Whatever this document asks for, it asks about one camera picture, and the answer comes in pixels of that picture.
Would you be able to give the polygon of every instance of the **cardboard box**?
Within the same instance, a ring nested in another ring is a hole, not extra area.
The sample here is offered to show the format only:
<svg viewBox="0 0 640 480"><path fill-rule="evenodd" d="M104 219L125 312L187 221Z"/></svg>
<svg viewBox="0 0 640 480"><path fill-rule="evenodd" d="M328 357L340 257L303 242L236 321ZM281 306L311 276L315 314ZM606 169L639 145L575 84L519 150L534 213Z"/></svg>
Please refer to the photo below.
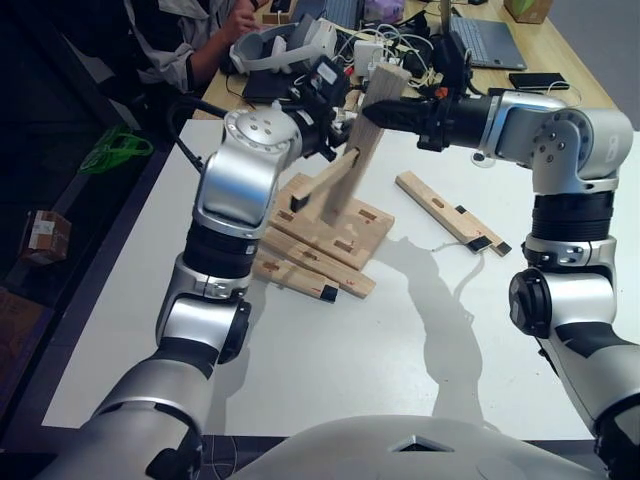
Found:
<svg viewBox="0 0 640 480"><path fill-rule="evenodd" d="M67 258L71 223L62 215L46 210L29 214L20 258L32 265L49 265Z"/></svg>
<svg viewBox="0 0 640 480"><path fill-rule="evenodd" d="M542 23L553 0L504 0L504 6L518 23Z"/></svg>
<svg viewBox="0 0 640 480"><path fill-rule="evenodd" d="M0 417L49 324L52 312L0 288Z"/></svg>

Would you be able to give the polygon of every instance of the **keyboard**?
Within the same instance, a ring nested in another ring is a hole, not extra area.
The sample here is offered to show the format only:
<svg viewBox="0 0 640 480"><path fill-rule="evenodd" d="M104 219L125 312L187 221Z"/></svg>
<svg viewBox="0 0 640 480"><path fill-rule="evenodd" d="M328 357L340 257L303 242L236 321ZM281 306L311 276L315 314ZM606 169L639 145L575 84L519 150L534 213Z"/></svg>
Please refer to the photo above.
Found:
<svg viewBox="0 0 640 480"><path fill-rule="evenodd" d="M327 0L324 18L345 28L357 30L362 17L361 0Z"/></svg>
<svg viewBox="0 0 640 480"><path fill-rule="evenodd" d="M452 16L451 30L457 32L465 48L471 50L472 63L476 65L491 64L484 41L480 35L480 29L473 19Z"/></svg>

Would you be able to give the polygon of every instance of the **smartphone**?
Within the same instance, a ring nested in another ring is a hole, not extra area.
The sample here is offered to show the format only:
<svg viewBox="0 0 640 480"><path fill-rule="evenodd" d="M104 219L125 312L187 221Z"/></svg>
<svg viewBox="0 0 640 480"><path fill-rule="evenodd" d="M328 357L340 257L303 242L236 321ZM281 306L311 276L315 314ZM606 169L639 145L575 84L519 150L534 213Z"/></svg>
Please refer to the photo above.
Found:
<svg viewBox="0 0 640 480"><path fill-rule="evenodd" d="M518 90L569 90L559 73L510 73L509 80Z"/></svg>

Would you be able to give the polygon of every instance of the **person's arm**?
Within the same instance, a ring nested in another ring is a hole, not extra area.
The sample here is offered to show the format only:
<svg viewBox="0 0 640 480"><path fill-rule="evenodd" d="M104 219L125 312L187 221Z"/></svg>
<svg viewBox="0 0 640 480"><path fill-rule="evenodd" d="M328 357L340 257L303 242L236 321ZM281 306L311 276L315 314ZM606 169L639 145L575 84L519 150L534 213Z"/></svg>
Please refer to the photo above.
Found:
<svg viewBox="0 0 640 480"><path fill-rule="evenodd" d="M250 9L234 7L222 28L189 57L193 86L199 87L210 82L231 45L245 33L257 28L253 7Z"/></svg>

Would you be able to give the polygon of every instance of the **wooden desk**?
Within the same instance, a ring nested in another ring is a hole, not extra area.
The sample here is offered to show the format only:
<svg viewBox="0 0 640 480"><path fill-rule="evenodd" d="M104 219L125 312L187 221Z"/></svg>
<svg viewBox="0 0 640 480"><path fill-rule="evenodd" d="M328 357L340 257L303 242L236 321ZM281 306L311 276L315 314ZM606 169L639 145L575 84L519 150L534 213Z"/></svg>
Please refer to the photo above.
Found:
<svg viewBox="0 0 640 480"><path fill-rule="evenodd" d="M616 108L613 100L609 98L609 95L607 95L548 18L541 25L516 23L509 12L502 6L502 0L489 0L488 3L480 6L456 5L456 8L465 17L502 21L509 25L511 34L529 67L527 71L560 72L582 94L581 106ZM439 11L438 5L433 2L424 4L418 0L407 0L405 18L411 17L423 9L431 13L428 15L429 24L440 23L437 15ZM476 68L474 69L473 84L482 91L486 91L489 87L513 88L507 77L508 74L509 71L507 70ZM228 86L231 91L242 94L245 84L246 77L235 75L229 78ZM578 102L578 95L574 89L553 91L552 95L563 99L569 105ZM206 102L228 110L247 107L247 104L240 96L228 93L226 76L220 72L216 74L202 98ZM197 111L193 118L205 119L213 117L207 113Z"/></svg>

